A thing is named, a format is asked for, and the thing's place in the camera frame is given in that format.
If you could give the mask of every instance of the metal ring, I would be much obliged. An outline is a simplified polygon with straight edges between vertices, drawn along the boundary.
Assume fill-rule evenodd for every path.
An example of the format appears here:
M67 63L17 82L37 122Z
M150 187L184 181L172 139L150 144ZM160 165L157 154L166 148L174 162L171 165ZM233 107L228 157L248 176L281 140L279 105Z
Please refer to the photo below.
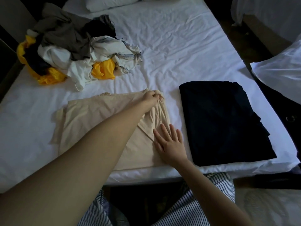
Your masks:
M295 120L296 120L296 118L295 118L295 116L290 116L290 117L286 117L286 120L288 121L288 122L294 122Z

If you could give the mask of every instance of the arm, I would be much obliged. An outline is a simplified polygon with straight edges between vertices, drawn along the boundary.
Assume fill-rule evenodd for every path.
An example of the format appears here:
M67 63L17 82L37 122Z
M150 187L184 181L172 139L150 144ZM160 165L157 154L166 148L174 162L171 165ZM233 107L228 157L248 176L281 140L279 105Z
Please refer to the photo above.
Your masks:
M2 225L77 225L118 162L143 114L158 101L149 91L104 120L60 157L1 196Z
M253 225L248 216L187 159L179 129L175 130L173 125L170 125L170 136L163 124L161 127L164 138L154 130L158 140L155 142L156 149L161 158L185 179L210 225Z

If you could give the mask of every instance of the beige shirt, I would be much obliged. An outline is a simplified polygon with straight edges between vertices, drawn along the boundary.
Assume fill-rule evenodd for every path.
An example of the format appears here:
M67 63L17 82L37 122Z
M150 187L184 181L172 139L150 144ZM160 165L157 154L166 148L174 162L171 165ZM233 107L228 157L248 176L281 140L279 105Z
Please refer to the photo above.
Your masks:
M70 149L101 121L140 101L147 91L148 89L128 94L103 93L91 98L69 101L67 108L57 112L57 127L52 142L60 143L59 155ZM170 124L163 97L143 115L114 170L164 165L153 144L153 129L161 132L161 123L167 127Z

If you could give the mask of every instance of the clothing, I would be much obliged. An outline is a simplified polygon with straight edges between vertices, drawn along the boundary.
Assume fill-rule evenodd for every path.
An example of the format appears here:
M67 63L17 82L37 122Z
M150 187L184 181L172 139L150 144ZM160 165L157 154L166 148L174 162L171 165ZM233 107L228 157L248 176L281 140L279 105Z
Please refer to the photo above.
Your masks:
M90 37L108 35L116 39L115 27L111 23L109 15L101 15L93 18L93 20L85 24L82 30L89 33Z
M28 65L40 76L47 75L47 70L51 67L51 65L45 62L37 52L42 39L43 35L38 35L35 38L36 42L31 44L28 48L25 48L25 54L23 55Z
M198 166L276 158L269 133L238 83L180 85L188 142Z
M26 54L25 51L27 51L26 49L31 47L33 44L35 44L36 39L32 36L28 36L26 35L26 40L22 43L20 43L17 47L17 56L19 61L22 64L25 64L28 72L30 73L31 76L33 76L40 85L52 85L52 84L56 84L59 82L63 82L67 76L64 75L62 72L60 72L58 69L50 67L46 70L46 75L39 75L37 74L32 68L31 66L28 64L26 58L24 57L24 55Z
M129 73L142 61L139 47L130 46L123 40L101 36L92 38L91 46L91 60L103 62L112 58L116 63L118 75Z
M109 16L90 19L63 11L58 6L46 3L42 10L42 19L33 28L44 34L43 47L56 45L71 53L71 60L83 60L90 57L91 36L115 35L115 28Z
M114 69L116 65L112 59L93 64L91 74L97 79L115 79Z
M232 202L235 202L235 188L233 180L228 173L214 173L205 175L217 188L219 188ZM81 218L78 226L111 226L114 224L111 220L109 203L103 197L101 190L89 209ZM128 225L128 222L122 219L118 225ZM159 219L153 226L209 226L209 222L202 211L198 201L195 199L192 191L185 185L182 197Z
M39 46L38 54L51 66L71 77L78 91L82 91L86 84L98 80L91 74L92 65L96 62L112 59L116 65L115 73L121 75L130 72L142 61L140 49L122 40L100 36L93 38L91 45L91 58L84 60L72 61L71 52L54 45Z
M148 89L128 94L103 93L91 98L69 101L65 121L62 110L58 111L57 128L52 139L55 143L54 140L58 141L60 139L58 136L61 136L59 155L71 148L101 121L142 100L147 91ZM156 128L161 132L161 123L167 127L170 124L164 98L160 98L158 103L141 118L114 170L165 165L153 144L153 129Z

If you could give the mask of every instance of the lap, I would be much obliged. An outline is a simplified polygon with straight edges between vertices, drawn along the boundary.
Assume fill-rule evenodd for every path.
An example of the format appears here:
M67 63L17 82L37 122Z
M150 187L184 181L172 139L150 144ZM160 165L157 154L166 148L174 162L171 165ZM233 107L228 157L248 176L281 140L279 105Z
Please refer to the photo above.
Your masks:
M228 173L212 173L205 175L218 187L231 201L235 201L233 180ZM129 225L125 216L114 209L103 196L101 190L89 209L78 223L78 226L126 226ZM198 201L187 185L183 189L181 198L156 222L153 226L160 225L209 225Z

